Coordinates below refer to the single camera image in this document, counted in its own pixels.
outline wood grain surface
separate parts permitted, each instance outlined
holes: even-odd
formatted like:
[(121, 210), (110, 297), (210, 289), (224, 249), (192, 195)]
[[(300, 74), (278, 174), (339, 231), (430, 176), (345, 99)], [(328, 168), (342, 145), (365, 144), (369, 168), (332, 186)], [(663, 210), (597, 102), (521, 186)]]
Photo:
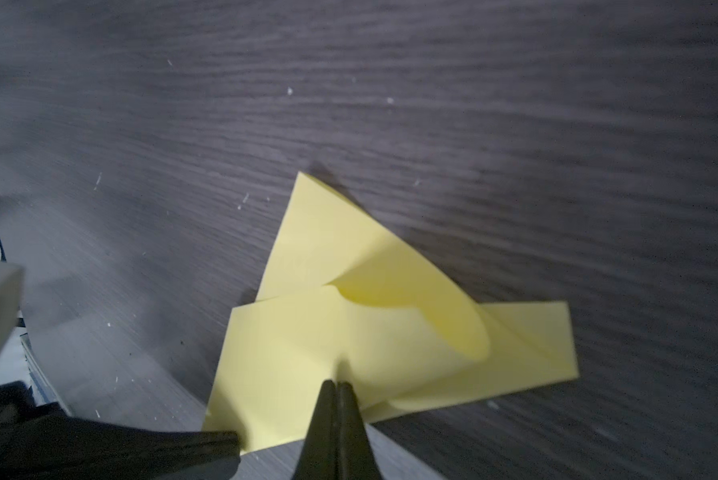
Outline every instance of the wood grain surface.
[(76, 415), (200, 426), (298, 170), (475, 300), (570, 302), (580, 380), (383, 434), (452, 479), (718, 478), (718, 2), (0, 0), (1, 237)]

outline table surface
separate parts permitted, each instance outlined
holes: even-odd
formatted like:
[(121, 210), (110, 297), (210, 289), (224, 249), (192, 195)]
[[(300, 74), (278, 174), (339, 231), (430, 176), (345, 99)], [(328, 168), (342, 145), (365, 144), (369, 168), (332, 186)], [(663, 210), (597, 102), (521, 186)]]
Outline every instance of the table surface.
[(404, 450), (718, 478), (718, 2), (0, 0), (0, 233), (76, 415), (200, 426), (298, 170), (477, 301), (570, 302), (579, 380), (376, 426)]

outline yellow paper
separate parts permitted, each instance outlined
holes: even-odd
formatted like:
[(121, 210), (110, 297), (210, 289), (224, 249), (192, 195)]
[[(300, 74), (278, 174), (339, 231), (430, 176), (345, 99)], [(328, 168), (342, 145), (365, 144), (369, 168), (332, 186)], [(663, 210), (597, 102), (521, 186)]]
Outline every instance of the yellow paper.
[(205, 430), (251, 452), (305, 436), (327, 378), (365, 420), (577, 376), (563, 302), (473, 302), (401, 239), (299, 174), (258, 301), (231, 313)]

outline sticky note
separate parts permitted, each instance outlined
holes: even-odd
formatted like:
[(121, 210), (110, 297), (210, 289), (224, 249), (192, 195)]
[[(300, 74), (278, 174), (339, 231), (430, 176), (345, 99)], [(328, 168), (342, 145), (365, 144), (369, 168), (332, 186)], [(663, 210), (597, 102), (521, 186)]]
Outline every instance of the sticky note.
[(564, 302), (479, 305), (345, 197), (298, 174), (258, 298), (231, 312), (205, 430), (305, 436), (325, 379), (365, 421), (578, 375)]

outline black object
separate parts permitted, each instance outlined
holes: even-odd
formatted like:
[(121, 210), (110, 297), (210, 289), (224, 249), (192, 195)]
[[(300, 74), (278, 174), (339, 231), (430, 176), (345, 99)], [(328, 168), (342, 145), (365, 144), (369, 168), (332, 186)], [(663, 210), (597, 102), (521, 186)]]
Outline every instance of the black object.
[(292, 480), (382, 480), (350, 383), (321, 384)]
[(57, 403), (37, 407), (22, 382), (0, 386), (0, 480), (132, 480), (231, 459), (235, 432), (149, 432), (67, 417)]

